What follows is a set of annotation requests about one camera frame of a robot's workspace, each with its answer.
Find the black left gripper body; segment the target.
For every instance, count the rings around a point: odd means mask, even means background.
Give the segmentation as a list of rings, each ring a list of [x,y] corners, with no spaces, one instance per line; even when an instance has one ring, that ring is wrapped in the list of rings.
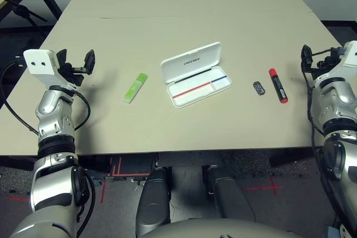
[[[59,62],[59,74],[69,83],[81,86],[86,73],[86,67],[72,67],[70,63]]]

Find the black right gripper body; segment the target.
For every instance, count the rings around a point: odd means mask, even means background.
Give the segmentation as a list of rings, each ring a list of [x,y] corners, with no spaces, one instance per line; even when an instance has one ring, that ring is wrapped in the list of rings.
[[[331,71],[341,61],[340,56],[327,56],[323,61],[317,63],[317,68],[312,72],[312,78],[316,80],[319,76]]]

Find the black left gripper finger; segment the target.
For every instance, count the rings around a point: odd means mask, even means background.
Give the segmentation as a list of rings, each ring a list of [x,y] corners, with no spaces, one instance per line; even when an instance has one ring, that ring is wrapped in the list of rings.
[[[60,66],[63,66],[66,63],[66,54],[67,49],[62,49],[56,54]]]
[[[95,53],[93,49],[86,54],[84,62],[85,73],[91,75],[95,66]]]

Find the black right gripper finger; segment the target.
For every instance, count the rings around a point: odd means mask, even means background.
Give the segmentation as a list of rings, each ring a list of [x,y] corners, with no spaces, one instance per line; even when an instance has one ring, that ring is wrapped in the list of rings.
[[[303,45],[301,50],[301,70],[302,72],[311,72],[312,51],[307,45]]]

